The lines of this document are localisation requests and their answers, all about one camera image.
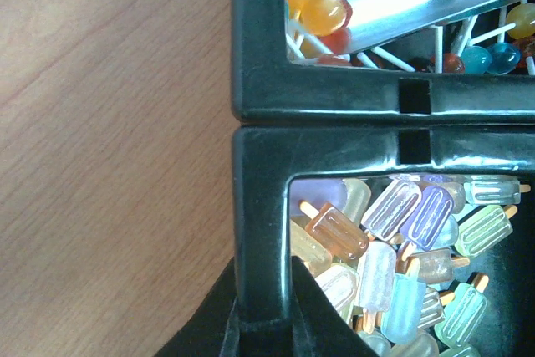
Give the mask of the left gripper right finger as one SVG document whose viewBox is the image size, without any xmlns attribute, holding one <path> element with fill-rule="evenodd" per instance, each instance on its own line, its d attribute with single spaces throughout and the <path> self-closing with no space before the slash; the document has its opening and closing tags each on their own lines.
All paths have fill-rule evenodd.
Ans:
<svg viewBox="0 0 535 357">
<path fill-rule="evenodd" d="M 298 257 L 291 259 L 294 350 L 297 356 L 374 356 L 342 320 Z"/>
</svg>

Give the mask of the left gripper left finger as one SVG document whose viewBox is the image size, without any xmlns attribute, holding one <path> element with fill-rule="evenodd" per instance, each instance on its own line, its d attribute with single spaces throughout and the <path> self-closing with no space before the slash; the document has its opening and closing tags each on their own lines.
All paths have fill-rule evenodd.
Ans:
<svg viewBox="0 0 535 357">
<path fill-rule="evenodd" d="M 219 356 L 235 297 L 231 258 L 196 312 L 155 356 Z"/>
</svg>

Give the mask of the black bin with popsicle candies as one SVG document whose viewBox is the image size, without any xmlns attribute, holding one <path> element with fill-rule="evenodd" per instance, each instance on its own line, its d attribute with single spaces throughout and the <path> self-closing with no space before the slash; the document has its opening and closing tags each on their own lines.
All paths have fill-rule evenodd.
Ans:
<svg viewBox="0 0 535 357">
<path fill-rule="evenodd" d="M 297 356 L 288 188 L 297 178 L 391 173 L 534 177 L 531 126 L 309 126 L 233 137 L 234 314 L 241 356 Z"/>
</svg>

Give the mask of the black bin with lollipops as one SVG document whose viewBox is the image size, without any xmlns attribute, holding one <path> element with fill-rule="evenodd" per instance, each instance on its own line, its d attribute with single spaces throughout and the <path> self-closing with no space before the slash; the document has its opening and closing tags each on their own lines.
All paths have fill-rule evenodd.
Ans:
<svg viewBox="0 0 535 357">
<path fill-rule="evenodd" d="M 232 107 L 249 122 L 531 124 L 527 75 L 309 67 L 286 55 L 283 0 L 232 0 Z"/>
</svg>

